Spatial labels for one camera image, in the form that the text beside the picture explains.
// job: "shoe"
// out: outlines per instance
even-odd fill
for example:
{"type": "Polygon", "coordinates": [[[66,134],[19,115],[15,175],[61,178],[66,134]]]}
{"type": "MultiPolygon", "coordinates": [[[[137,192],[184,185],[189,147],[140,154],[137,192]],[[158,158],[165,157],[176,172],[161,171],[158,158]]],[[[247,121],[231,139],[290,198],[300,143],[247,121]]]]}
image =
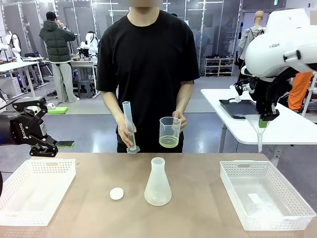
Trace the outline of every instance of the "shoe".
{"type": "Polygon", "coordinates": [[[77,98],[75,102],[69,102],[69,103],[76,103],[80,100],[80,98],[77,98]]]}

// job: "white round lid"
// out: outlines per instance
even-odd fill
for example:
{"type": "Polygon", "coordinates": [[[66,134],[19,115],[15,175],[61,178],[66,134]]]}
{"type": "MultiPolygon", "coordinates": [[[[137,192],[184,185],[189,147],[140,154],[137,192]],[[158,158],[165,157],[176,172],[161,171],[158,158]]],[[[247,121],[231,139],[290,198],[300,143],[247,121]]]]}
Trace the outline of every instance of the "white round lid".
{"type": "Polygon", "coordinates": [[[124,195],[124,191],[121,187],[115,187],[110,191],[110,198],[112,200],[120,200],[124,195]]]}

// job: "person in orange pants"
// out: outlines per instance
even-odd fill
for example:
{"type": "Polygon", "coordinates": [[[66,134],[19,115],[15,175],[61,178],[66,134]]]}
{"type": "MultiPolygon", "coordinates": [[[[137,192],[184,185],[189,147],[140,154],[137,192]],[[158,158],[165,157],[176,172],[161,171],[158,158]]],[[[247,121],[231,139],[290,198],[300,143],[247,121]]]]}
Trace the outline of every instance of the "person in orange pants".
{"type": "Polygon", "coordinates": [[[312,76],[313,72],[296,74],[293,79],[292,90],[288,96],[288,108],[290,110],[298,112],[301,109],[312,76]]]}

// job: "person in green jacket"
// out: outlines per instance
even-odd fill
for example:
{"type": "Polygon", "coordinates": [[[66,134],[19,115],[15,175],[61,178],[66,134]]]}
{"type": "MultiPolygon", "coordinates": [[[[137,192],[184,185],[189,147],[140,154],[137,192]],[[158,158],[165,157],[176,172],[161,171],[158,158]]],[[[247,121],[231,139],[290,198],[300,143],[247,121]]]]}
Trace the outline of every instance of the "person in green jacket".
{"type": "Polygon", "coordinates": [[[70,103],[79,101],[73,92],[71,58],[67,42],[74,41],[76,36],[59,22],[52,11],[46,13],[47,21],[40,31],[40,37],[45,41],[59,101],[70,103]]]}

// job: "black tray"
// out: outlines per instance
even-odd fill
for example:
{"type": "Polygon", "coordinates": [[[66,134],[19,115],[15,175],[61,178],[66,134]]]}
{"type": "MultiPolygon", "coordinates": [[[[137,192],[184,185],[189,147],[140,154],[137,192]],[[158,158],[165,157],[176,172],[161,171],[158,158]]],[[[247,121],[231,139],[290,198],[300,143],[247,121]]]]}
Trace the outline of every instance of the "black tray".
{"type": "Polygon", "coordinates": [[[256,104],[251,100],[241,100],[239,103],[236,103],[235,99],[219,101],[229,115],[235,119],[245,119],[244,115],[259,114],[256,110],[256,104]]]}

